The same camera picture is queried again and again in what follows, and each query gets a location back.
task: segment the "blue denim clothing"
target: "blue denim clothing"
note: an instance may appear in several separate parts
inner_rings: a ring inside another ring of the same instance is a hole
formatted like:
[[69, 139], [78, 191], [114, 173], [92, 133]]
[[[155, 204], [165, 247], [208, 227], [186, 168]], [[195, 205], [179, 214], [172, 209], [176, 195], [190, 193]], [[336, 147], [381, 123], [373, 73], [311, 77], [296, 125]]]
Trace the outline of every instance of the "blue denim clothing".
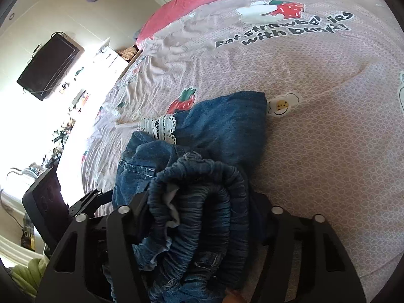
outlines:
[[[156, 222], [134, 252], [142, 268], [165, 251], [149, 290], [152, 302], [221, 302], [224, 288], [237, 286], [248, 254], [246, 174], [263, 150], [266, 105], [263, 93], [237, 92], [175, 113], [176, 145], [132, 134], [112, 202], [114, 208], [127, 205], [150, 185]], [[180, 184], [175, 204], [181, 216], [173, 239], [161, 199], [172, 182]]]

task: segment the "white lace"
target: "white lace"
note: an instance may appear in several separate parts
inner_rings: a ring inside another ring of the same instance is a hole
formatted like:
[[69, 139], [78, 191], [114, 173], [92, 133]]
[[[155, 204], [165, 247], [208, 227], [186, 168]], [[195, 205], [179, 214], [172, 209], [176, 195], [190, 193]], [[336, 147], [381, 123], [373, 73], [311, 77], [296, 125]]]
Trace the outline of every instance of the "white lace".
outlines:
[[139, 122], [138, 131], [146, 132], [157, 140], [164, 140], [170, 144], [176, 144], [173, 135], [175, 130], [175, 118], [173, 114], [163, 115], [159, 118], [145, 117]]

